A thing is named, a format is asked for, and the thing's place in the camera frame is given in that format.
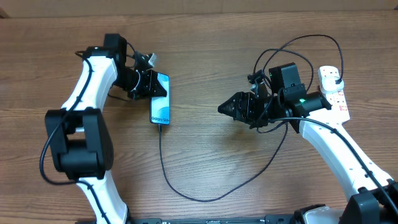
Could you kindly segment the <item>blue Galaxy smartphone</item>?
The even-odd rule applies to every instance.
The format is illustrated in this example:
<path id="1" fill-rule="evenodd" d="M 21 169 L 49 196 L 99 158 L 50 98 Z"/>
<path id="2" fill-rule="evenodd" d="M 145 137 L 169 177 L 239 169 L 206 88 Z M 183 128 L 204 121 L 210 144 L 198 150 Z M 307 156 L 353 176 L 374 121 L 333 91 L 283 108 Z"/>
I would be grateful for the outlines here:
<path id="1" fill-rule="evenodd" d="M 159 73 L 158 80 L 167 90 L 166 97 L 152 97 L 150 101 L 150 122 L 154 124 L 170 124 L 170 78 Z"/>

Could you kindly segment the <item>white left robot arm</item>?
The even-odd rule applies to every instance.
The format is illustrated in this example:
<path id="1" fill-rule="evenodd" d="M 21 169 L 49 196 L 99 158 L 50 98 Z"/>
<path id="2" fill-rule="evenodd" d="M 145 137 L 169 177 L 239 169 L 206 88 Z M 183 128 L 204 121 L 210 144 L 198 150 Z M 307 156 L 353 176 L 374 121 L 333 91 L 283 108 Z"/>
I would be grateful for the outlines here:
<path id="1" fill-rule="evenodd" d="M 103 108 L 110 89 L 121 88 L 132 100 L 150 100 L 152 124 L 170 124 L 170 78 L 154 70 L 157 56 L 144 55 L 120 34 L 106 34 L 102 46 L 77 51 L 83 69 L 75 89 L 58 110 L 45 115 L 48 139 L 40 155 L 43 179 L 56 185 L 44 172 L 44 159 L 51 151 L 55 169 L 64 173 L 68 185 L 77 185 L 95 213 L 95 223 L 132 223 L 121 199 L 111 168 L 114 147 Z"/>

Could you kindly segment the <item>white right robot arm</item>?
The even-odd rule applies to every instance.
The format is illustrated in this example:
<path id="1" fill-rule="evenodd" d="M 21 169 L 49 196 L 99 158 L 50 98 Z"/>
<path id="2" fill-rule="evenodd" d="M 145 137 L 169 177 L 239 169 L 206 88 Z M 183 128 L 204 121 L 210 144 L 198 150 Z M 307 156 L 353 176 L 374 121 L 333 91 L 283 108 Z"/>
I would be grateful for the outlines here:
<path id="1" fill-rule="evenodd" d="M 248 75 L 249 92 L 237 92 L 218 112 L 261 128 L 281 121 L 321 155 L 347 199 L 344 209 L 310 205 L 291 215 L 268 215 L 267 223 L 397 223 L 397 181 L 378 167 L 344 129 L 349 120 L 344 83 L 335 67 L 318 71 L 320 91 L 308 93 L 295 63 Z"/>

